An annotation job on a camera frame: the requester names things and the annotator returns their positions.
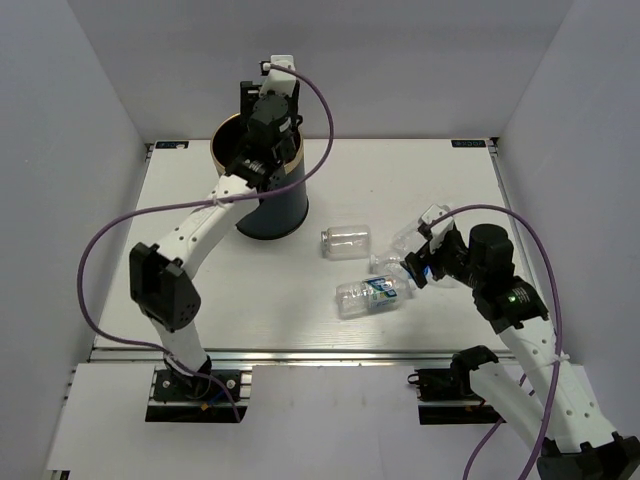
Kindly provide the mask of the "clear bottle blue label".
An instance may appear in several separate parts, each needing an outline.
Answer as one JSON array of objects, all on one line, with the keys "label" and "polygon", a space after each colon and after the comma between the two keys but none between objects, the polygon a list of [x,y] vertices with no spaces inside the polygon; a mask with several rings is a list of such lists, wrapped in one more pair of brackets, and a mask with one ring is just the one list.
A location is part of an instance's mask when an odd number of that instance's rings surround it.
[{"label": "clear bottle blue label", "polygon": [[[395,251],[389,250],[380,255],[371,254],[369,257],[369,272],[374,275],[392,275],[408,284],[411,291],[417,289],[415,281],[407,270],[401,265],[403,258]],[[440,289],[456,289],[459,284],[454,280],[445,277],[435,280],[432,271],[426,268],[424,271],[427,280],[427,287]]]}]

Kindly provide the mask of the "clear bottle green white label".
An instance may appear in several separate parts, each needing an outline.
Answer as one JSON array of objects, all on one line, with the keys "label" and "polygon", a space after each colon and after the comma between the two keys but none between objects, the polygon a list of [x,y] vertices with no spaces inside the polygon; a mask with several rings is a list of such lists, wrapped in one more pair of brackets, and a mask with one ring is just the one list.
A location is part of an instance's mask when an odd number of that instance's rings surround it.
[{"label": "clear bottle green white label", "polygon": [[410,299],[413,290],[409,280],[394,275],[345,283],[336,288],[338,314],[351,319],[391,311]]}]

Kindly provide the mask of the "clear jar with silver lid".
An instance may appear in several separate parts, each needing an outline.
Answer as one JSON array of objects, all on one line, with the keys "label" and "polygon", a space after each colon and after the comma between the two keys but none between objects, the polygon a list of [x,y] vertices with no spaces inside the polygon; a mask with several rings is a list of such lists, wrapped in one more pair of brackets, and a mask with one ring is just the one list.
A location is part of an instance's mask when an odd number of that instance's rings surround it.
[{"label": "clear jar with silver lid", "polygon": [[320,245],[329,260],[364,259],[371,252],[371,230],[367,225],[329,227],[320,233]]}]

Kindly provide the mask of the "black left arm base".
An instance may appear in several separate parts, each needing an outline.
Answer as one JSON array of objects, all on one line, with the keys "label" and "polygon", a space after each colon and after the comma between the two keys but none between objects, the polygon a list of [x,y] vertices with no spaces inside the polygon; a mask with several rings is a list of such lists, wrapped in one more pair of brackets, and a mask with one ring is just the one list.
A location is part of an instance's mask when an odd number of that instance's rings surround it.
[{"label": "black left arm base", "polygon": [[[231,394],[240,419],[248,408],[251,372],[213,370],[214,377]],[[235,424],[238,422],[227,395],[216,383],[199,381],[190,389],[168,367],[156,367],[146,407],[147,423]]]}]

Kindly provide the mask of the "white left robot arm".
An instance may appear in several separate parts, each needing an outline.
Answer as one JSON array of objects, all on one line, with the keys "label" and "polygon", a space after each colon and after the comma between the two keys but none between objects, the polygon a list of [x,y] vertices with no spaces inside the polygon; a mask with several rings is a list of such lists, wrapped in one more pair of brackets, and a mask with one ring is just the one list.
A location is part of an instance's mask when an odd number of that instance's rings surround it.
[{"label": "white left robot arm", "polygon": [[212,378],[194,322],[201,306],[193,284],[199,267],[232,229],[275,240],[294,232],[308,214],[299,91],[296,79],[242,82],[239,113],[210,141],[220,175],[211,199],[277,189],[282,194],[198,207],[158,242],[139,242],[130,251],[131,298],[158,332],[165,365],[188,398],[205,396]]}]

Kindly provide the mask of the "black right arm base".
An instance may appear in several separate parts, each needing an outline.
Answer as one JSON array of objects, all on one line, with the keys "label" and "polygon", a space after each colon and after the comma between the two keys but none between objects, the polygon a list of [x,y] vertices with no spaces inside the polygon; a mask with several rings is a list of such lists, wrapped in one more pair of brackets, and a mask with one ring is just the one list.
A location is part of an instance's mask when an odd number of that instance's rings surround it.
[{"label": "black right arm base", "polygon": [[416,389],[422,426],[493,424],[499,414],[471,390],[470,373],[499,357],[479,345],[455,353],[447,367],[415,369],[407,383]]}]

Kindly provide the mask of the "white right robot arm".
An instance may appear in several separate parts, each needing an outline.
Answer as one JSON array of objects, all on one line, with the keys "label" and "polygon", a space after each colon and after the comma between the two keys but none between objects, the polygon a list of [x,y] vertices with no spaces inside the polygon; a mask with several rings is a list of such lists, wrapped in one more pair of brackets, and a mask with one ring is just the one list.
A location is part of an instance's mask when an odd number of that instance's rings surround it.
[{"label": "white right robot arm", "polygon": [[450,277],[470,288],[474,305],[508,347],[533,394],[512,381],[485,346],[454,355],[451,384],[461,397],[489,402],[530,447],[524,471],[542,479],[629,479],[639,467],[639,440],[622,436],[602,414],[560,345],[535,288],[517,276],[505,229],[453,220],[421,224],[404,236],[403,268],[418,287]]}]

